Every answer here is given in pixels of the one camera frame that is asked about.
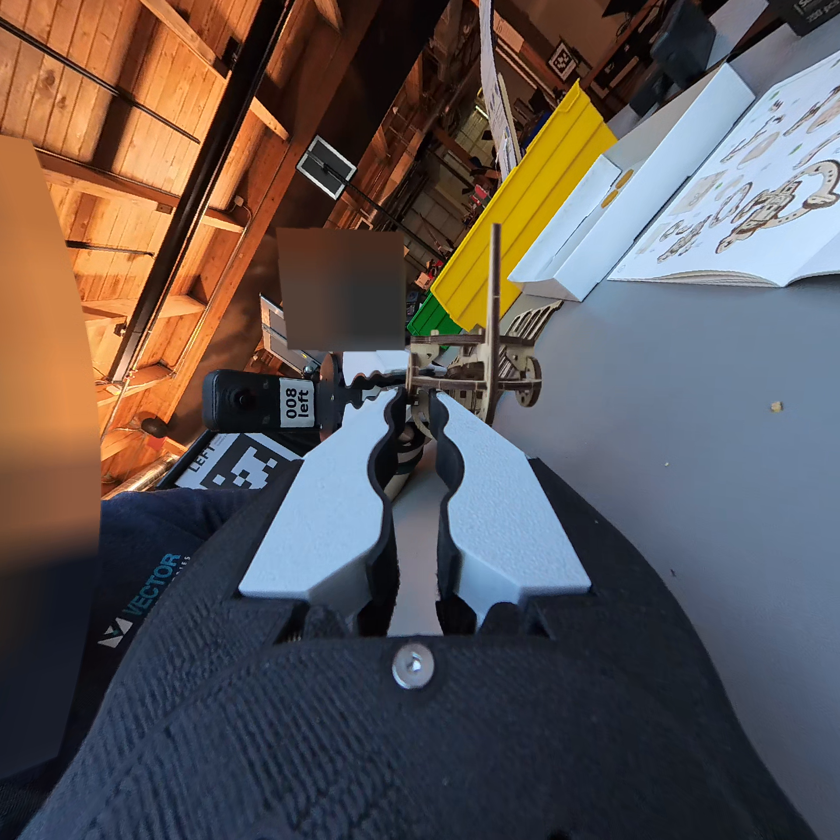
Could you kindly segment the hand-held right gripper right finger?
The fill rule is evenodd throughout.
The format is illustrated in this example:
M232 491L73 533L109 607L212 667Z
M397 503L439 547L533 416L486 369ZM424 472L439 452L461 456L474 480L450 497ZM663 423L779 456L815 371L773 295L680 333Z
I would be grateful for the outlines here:
M453 397L436 392L429 406L447 488L435 605L444 633L473 634L498 604L588 593L591 579L528 457Z

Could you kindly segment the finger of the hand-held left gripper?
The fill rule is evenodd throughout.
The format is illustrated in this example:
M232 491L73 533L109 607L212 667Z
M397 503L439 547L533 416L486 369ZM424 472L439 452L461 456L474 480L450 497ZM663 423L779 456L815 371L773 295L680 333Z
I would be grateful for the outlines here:
M347 387L369 387L366 382L405 377L406 350L343 352L343 381Z
M341 420L350 410L360 410L368 401L374 401L382 394L390 396L392 392L341 392Z

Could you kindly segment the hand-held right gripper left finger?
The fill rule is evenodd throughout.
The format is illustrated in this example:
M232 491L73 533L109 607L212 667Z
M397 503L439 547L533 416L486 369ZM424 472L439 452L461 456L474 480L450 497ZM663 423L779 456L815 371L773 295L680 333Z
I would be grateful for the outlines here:
M384 636L399 587L392 500L406 422L402 386L348 407L303 460L244 577L241 595L324 606Z

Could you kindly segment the wooden gyroscope model assembly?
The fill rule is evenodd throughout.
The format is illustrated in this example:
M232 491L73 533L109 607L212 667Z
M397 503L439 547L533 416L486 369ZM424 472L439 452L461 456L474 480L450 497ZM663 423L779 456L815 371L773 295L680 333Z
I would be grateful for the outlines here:
M534 339L501 332L501 225L490 230L486 327L481 333L415 337L408 347L405 388L412 421L433 436L433 396L451 396L488 425L510 392L523 407L539 399L542 372Z

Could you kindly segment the laser-cut wooden parts sheet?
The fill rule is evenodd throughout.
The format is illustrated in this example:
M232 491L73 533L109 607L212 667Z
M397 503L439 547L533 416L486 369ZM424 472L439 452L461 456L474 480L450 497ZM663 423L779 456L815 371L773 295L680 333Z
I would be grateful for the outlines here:
M562 300L551 301L545 306L525 310L512 320L509 327L500 329L498 373L502 379L511 378L515 371L524 372L525 362L536 357L534 347L541 332L563 304ZM529 346L507 343L506 338L531 343Z

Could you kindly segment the green plastic bin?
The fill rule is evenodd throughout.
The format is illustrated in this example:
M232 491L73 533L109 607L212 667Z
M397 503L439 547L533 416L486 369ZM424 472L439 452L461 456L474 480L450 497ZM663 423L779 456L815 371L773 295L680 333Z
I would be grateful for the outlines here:
M406 325L406 330L413 336L428 336L434 330L442 335L456 335L461 333L462 328L449 317L435 295L429 292L423 304Z

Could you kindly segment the framed black-white marker sign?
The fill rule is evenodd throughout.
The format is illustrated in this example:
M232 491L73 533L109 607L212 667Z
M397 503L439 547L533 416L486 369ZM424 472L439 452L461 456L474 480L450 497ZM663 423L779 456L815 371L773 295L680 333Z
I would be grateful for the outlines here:
M302 458L317 444L316 438L308 436L206 430L154 489L259 490L277 478L285 465Z

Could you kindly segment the square ceiling light panel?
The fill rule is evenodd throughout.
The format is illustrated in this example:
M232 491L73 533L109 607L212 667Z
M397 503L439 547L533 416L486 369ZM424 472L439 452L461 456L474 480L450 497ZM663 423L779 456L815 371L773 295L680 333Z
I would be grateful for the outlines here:
M351 183L358 167L316 135L296 166L297 172L337 201Z

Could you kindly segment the yellow plastic bin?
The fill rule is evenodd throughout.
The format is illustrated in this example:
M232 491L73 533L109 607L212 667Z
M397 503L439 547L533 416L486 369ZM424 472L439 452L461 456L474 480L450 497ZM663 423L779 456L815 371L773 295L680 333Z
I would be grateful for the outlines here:
M509 280L513 269L596 159L615 142L616 136L575 82L432 285L432 294L460 328L487 323L491 226L501 226L504 314L520 295Z

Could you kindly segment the white standing sign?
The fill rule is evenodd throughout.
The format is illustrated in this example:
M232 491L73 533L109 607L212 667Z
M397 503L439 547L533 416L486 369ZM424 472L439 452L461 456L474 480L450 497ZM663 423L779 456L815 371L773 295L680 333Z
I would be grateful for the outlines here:
M479 70L482 95L490 133L497 151L500 182L521 162L521 149L504 80L497 72L494 8L491 1L478 1L479 9Z

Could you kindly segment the blue plastic bin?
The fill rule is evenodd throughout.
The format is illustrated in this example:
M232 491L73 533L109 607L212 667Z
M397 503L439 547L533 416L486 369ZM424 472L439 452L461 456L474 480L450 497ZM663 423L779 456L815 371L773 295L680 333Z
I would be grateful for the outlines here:
M527 153L531 143L539 136L539 133L542 131L545 124L551 119L553 112L554 109L551 108L542 110L534 117L533 120L529 122L528 127L524 129L524 133L520 141L522 158L524 158L524 155Z

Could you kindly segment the white cardboard box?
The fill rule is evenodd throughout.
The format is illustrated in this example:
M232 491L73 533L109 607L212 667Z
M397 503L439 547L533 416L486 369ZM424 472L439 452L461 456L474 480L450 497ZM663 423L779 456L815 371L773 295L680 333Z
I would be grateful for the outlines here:
M509 280L533 296L582 301L753 100L723 63L640 122L595 160Z

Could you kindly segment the white instruction booklet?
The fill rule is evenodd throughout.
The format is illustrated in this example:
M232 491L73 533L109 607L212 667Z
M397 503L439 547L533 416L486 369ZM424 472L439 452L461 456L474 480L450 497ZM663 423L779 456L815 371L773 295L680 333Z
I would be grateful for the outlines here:
M746 111L609 280L786 287L838 273L839 53Z

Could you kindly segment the small black-white marker tag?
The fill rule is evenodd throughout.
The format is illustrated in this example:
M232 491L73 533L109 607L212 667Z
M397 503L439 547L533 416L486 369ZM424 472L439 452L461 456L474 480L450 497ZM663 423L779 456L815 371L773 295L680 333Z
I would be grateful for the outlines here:
M547 59L547 65L557 78L570 85L585 77L591 68L581 52L562 39Z

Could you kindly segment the black equipment case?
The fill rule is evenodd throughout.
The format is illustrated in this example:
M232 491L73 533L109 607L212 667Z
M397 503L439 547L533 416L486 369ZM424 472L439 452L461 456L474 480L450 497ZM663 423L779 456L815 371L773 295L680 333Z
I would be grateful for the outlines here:
M700 6L678 1L650 49L652 63L642 75L629 108L639 118L661 105L672 87L685 90L707 69L717 30Z

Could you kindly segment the black cardboard box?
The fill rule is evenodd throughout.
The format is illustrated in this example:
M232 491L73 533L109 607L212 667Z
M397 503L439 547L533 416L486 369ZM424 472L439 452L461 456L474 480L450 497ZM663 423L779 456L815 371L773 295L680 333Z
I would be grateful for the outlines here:
M768 5L800 37L839 15L839 1L768 1Z

